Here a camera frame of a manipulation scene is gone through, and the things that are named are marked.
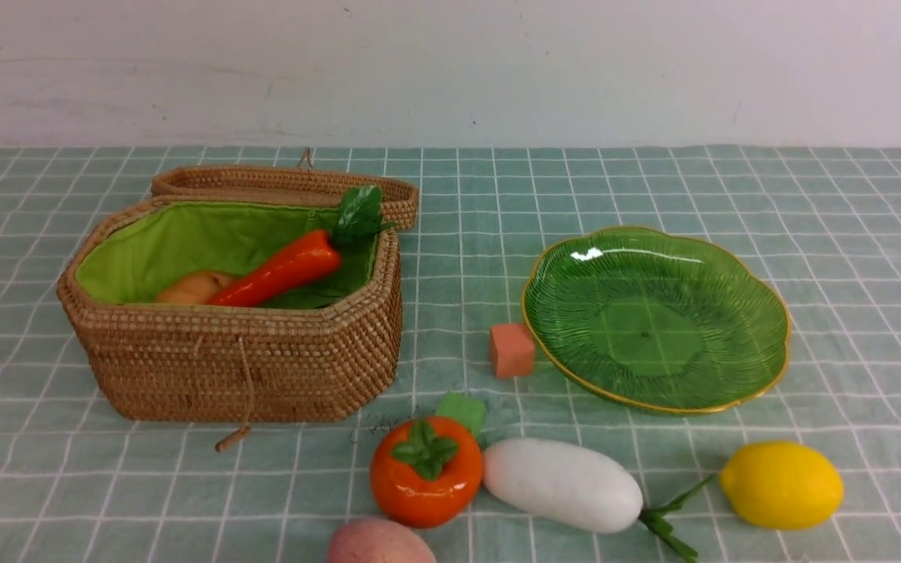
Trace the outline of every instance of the green fabric lining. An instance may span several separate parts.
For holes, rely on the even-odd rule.
[[[104,303],[152,303],[158,292],[197,270],[244,275],[315,228],[332,229],[332,208],[258,203],[172,203],[114,232],[75,272]],[[261,307],[306,310],[339,302],[371,279],[378,236],[344,246],[343,265],[314,284],[291,289]]]

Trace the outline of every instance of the orange sponge cube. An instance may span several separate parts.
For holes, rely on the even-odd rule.
[[[533,339],[522,323],[494,325],[490,329],[489,357],[497,378],[533,373]]]

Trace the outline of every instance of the basket string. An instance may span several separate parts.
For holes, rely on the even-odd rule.
[[[203,341],[202,335],[197,341],[198,348],[201,341]],[[248,436],[249,434],[249,431],[251,431],[251,428],[249,426],[249,417],[253,416],[253,410],[255,410],[257,390],[255,389],[255,385],[253,384],[253,372],[249,369],[249,361],[246,359],[246,343],[242,341],[242,336],[239,336],[239,352],[242,356],[242,371],[244,374],[246,374],[246,388],[248,391],[246,413],[242,416],[242,421],[239,424],[239,430],[235,430],[214,445],[214,451],[218,453],[227,450],[228,448],[230,448],[230,446],[235,444],[235,442],[238,442],[240,439],[246,438],[246,436]]]
[[[301,168],[301,164],[307,164],[308,170],[315,170],[315,165],[311,163],[311,147],[304,147],[304,151],[301,153],[301,157],[297,160],[297,164],[294,164],[295,168]]]

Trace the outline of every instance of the green leaf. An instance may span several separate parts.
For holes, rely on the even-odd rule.
[[[455,455],[458,455],[458,443],[452,438],[440,436],[429,445],[429,456],[440,464],[450,462]]]
[[[422,442],[426,446],[433,444],[433,439],[436,438],[436,430],[433,430],[433,425],[429,424],[425,419],[419,419],[415,421],[415,424],[418,425],[419,431],[422,433]]]
[[[458,421],[478,439],[486,424],[486,404],[461,393],[447,393],[436,407],[436,416]]]
[[[660,516],[662,516],[662,515],[664,515],[664,514],[669,514],[669,513],[671,513],[671,512],[676,512],[676,511],[678,511],[678,510],[684,508],[684,505],[687,503],[687,500],[690,500],[691,497],[693,497],[694,495],[700,493],[700,492],[701,492],[701,489],[704,489],[705,485],[707,485],[708,483],[710,483],[711,480],[714,479],[714,478],[715,478],[714,475],[709,475],[707,478],[705,478],[704,481],[701,481],[701,482],[698,483],[697,485],[694,485],[694,487],[691,488],[691,489],[690,489],[689,491],[687,491],[686,493],[684,493],[684,494],[682,494],[682,495],[679,495],[679,496],[678,496],[677,498],[675,498],[675,499],[672,499],[672,501],[670,501],[668,504],[666,504],[666,506],[661,506],[661,507],[659,507],[659,508],[651,508],[651,509],[648,509],[648,510],[644,510],[644,511],[643,511],[643,514],[644,514],[644,513],[652,513],[652,514],[655,514],[655,515],[660,515]]]
[[[399,442],[391,448],[391,457],[404,464],[414,464],[419,459],[419,446],[411,442]]]
[[[714,475],[709,475],[704,481],[694,485],[694,487],[686,493],[672,499],[666,506],[646,509],[641,511],[641,514],[639,515],[639,521],[687,563],[694,563],[697,560],[698,552],[694,548],[691,548],[691,546],[679,541],[676,537],[673,537],[673,525],[662,519],[662,516],[683,508],[684,504],[687,503],[687,500],[698,494],[698,492],[704,488],[704,485],[710,483],[714,478]]]
[[[440,473],[443,473],[443,464],[437,463],[436,460],[422,460],[412,466],[415,468],[415,473],[419,477],[422,477],[426,481],[436,481],[437,478],[440,477]]]
[[[346,190],[339,203],[339,219],[329,236],[330,242],[335,246],[349,245],[394,227],[393,222],[382,223],[382,200],[382,190],[376,185]]]
[[[422,426],[419,425],[423,420],[415,421],[412,423],[411,427],[408,427],[408,439],[412,444],[418,446],[419,449],[422,449],[423,441],[422,441]]]

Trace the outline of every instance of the wicker basket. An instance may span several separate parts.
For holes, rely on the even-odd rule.
[[[347,178],[348,185],[358,185]],[[336,421],[385,391],[396,374],[403,325],[400,247],[379,235],[372,277],[315,310],[155,307],[101,303],[79,286],[86,256],[119,229],[175,202],[279,204],[235,193],[157,196],[110,215],[58,279],[57,296],[107,400],[128,419]]]
[[[346,174],[327,170],[304,170],[311,160],[308,151],[297,167],[180,167],[158,174],[151,181],[153,195],[194,195],[194,193],[267,193],[282,197],[294,206],[335,207],[348,188],[376,185],[383,193],[382,215],[398,228],[412,228],[419,207],[419,189],[394,178]]]

